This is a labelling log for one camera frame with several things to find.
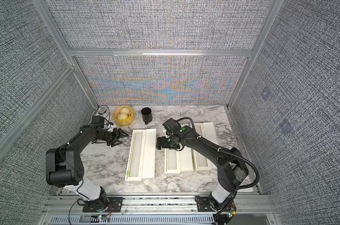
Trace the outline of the white wrap dispenser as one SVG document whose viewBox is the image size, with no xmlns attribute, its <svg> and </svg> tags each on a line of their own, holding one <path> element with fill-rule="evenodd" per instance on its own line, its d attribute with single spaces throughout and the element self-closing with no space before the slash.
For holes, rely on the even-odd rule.
<svg viewBox="0 0 340 225">
<path fill-rule="evenodd" d="M 155 177 L 156 129 L 135 129 L 126 168 L 125 181 L 141 181 Z"/>
<path fill-rule="evenodd" d="M 166 174 L 179 174 L 181 172 L 193 172 L 194 165 L 191 149 L 185 147 L 182 151 L 165 149 L 164 172 Z"/>
<path fill-rule="evenodd" d="M 218 143 L 217 134 L 215 131 L 215 126 L 213 122 L 205 122 L 205 123 L 194 123 L 195 131 L 201 137 L 215 143 Z M 216 165 L 207 157 L 209 154 L 205 152 L 209 148 L 204 145 L 200 145 L 200 152 L 199 147 L 192 150 L 192 157 L 194 168 L 196 171 L 210 171 L 215 170 L 217 167 Z"/>
</svg>

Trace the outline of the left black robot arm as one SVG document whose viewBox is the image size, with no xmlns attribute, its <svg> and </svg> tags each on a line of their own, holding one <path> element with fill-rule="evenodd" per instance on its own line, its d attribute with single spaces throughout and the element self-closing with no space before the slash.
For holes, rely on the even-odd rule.
<svg viewBox="0 0 340 225">
<path fill-rule="evenodd" d="M 49 185 L 63 187 L 76 193 L 84 206 L 93 211 L 105 211 L 109 200 L 103 187 L 92 183 L 85 176 L 81 153 L 89 143 L 105 143 L 115 147 L 122 144 L 121 138 L 129 135 L 112 123 L 105 124 L 105 118 L 93 116 L 88 125 L 68 142 L 46 152 L 46 180 Z"/>
</svg>

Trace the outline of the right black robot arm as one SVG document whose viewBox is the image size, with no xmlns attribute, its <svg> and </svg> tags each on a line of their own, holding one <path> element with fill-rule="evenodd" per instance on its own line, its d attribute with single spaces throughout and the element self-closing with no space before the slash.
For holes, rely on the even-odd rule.
<svg viewBox="0 0 340 225">
<path fill-rule="evenodd" d="M 184 147 L 191 148 L 209 159 L 217 168 L 218 185 L 208 197 L 209 205 L 215 211 L 220 211 L 234 197 L 249 175 L 249 166 L 253 164 L 243 158 L 237 148 L 228 149 L 216 145 L 196 132 L 190 126 L 180 125 L 173 118 L 163 123 L 167 137 L 157 140 L 158 149 L 174 149 L 181 151 Z"/>
</svg>

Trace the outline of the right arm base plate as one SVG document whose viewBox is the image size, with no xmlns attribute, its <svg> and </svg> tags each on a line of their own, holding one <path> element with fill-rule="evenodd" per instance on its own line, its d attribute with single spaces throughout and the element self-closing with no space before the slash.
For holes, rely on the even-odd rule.
<svg viewBox="0 0 340 225">
<path fill-rule="evenodd" d="M 195 196 L 198 212 L 219 212 L 224 208 L 224 211 L 236 211 L 234 200 L 227 197 L 224 202 L 218 203 L 214 198 Z"/>
</svg>

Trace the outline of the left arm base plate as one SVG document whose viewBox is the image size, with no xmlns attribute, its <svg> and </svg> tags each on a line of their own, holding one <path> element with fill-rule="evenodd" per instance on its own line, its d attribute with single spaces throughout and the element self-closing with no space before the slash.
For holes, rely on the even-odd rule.
<svg viewBox="0 0 340 225">
<path fill-rule="evenodd" d="M 107 199 L 97 199 L 86 202 L 83 206 L 84 213 L 105 213 L 105 212 L 120 212 L 123 204 L 122 197 L 107 197 Z"/>
</svg>

